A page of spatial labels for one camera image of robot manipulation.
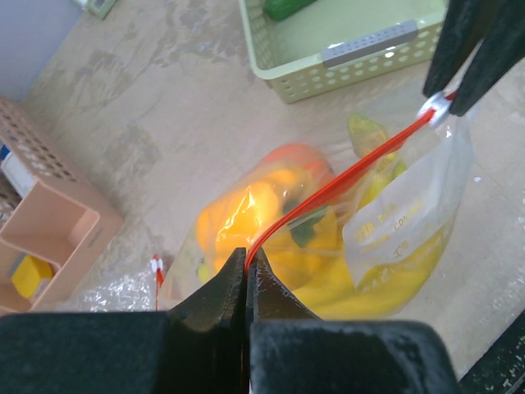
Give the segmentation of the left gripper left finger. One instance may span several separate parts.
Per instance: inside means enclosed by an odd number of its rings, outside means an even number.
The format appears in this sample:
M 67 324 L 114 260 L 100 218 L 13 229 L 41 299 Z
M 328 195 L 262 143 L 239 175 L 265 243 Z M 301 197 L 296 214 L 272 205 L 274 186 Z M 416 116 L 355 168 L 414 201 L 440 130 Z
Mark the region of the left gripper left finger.
M 2 317 L 2 392 L 245 392 L 245 258 L 167 311 Z

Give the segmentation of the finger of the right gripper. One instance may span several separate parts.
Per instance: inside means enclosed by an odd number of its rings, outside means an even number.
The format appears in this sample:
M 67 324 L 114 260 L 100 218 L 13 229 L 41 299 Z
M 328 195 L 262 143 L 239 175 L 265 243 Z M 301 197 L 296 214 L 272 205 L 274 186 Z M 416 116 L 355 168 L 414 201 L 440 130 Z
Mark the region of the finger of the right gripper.
M 524 58 L 524 1 L 504 1 L 465 72 L 450 113 L 465 115 Z
M 484 39 L 504 2 L 449 0 L 436 49 L 422 88 L 425 97 L 442 91 Z

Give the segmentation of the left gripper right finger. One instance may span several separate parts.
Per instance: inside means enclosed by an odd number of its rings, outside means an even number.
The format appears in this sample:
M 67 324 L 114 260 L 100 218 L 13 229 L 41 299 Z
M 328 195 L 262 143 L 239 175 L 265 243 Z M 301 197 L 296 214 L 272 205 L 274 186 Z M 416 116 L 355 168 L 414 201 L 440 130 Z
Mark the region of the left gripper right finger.
M 276 278 L 263 250 L 249 268 L 253 393 L 456 393 L 449 353 L 429 325 L 320 319 Z

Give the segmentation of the clear orange-zip bag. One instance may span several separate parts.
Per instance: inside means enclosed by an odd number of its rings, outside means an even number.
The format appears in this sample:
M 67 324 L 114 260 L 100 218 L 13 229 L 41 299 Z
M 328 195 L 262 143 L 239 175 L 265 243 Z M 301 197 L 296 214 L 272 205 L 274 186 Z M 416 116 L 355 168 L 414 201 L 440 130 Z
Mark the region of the clear orange-zip bag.
M 157 292 L 170 309 L 241 248 L 324 319 L 384 318 L 421 290 L 449 243 L 473 163 L 451 94 L 413 109 L 396 94 L 349 116 L 328 141 L 307 135 L 264 156 L 196 217 Z
M 52 308 L 56 312 L 134 312 L 158 310 L 158 292 L 164 282 L 164 264 L 155 254 L 147 266 L 85 289 Z

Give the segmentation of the orange bell pepper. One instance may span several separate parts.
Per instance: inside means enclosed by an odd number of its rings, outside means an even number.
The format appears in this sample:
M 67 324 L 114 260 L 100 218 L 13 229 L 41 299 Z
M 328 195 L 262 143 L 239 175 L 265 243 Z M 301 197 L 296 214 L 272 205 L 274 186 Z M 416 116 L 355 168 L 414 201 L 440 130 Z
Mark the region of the orange bell pepper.
M 262 158 L 238 185 L 199 214 L 194 234 L 204 257 L 203 282 L 217 274 L 236 248 L 249 249 L 278 219 L 334 178 L 325 156 L 308 144 L 285 144 Z M 330 205 L 284 225 L 263 245 L 274 274 L 291 290 L 332 264 L 342 251 Z

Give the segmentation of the yellow banana bunch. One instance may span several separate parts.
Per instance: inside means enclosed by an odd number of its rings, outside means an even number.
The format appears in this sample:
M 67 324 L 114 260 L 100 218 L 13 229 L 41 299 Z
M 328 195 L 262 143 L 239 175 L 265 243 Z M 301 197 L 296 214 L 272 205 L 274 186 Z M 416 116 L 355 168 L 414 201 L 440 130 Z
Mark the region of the yellow banana bunch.
M 473 161 L 468 130 L 440 126 L 413 138 L 424 155 L 382 157 L 349 195 L 344 249 L 294 296 L 328 319 L 380 318 L 410 301 L 441 259 Z

